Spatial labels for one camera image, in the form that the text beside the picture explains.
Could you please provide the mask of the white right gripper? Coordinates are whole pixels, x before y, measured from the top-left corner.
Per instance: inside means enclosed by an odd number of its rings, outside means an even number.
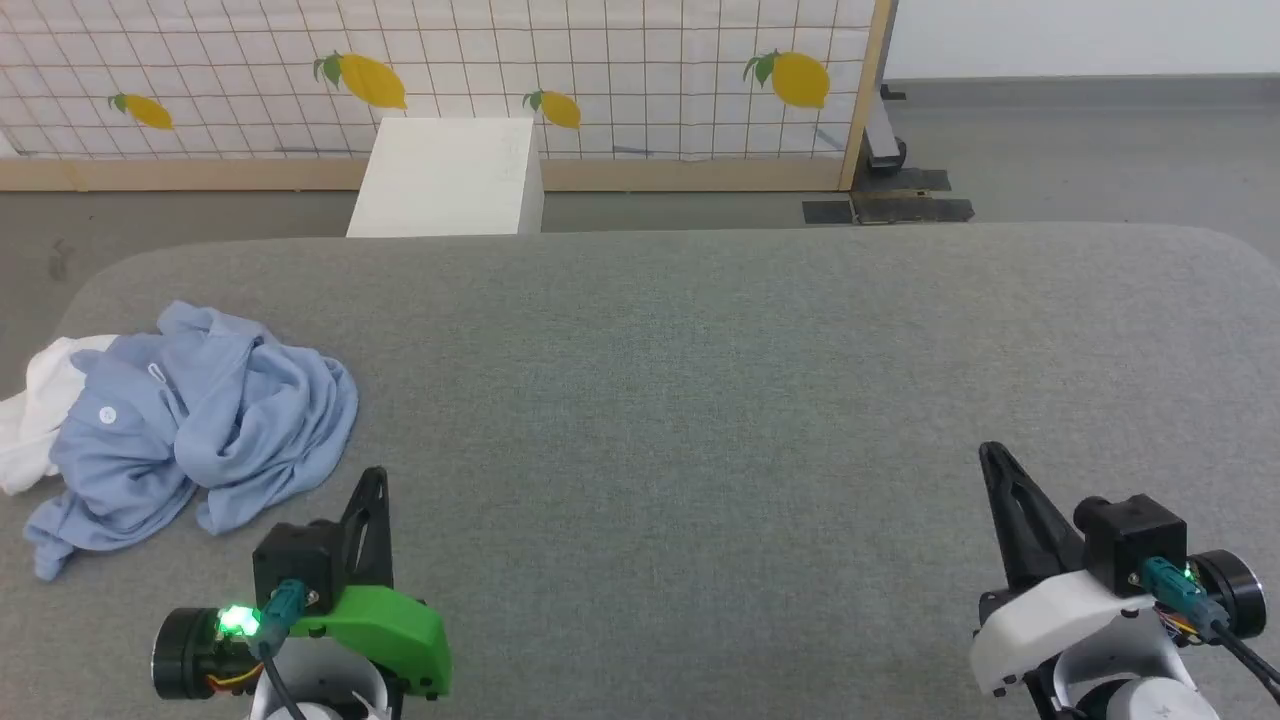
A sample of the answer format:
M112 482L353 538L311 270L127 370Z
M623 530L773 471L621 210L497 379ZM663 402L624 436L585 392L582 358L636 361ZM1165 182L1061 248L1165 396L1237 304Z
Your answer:
M993 693L1044 664L1052 697L1078 697L1084 685L1120 676L1160 676L1153 600L1117 597L1080 571L1083 538L1005 445L984 442L978 456L1007 588L1027 592L982 623L969 651L977 687Z

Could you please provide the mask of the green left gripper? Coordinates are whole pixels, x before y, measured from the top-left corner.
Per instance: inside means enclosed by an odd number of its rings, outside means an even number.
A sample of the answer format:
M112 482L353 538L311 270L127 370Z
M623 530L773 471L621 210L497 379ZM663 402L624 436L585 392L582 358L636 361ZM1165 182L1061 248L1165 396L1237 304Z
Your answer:
M340 518L349 587L329 614L301 618L291 638L337 641L407 682L406 694L444 697L452 689L445 624L435 609L392 589L389 500L387 470L366 468Z

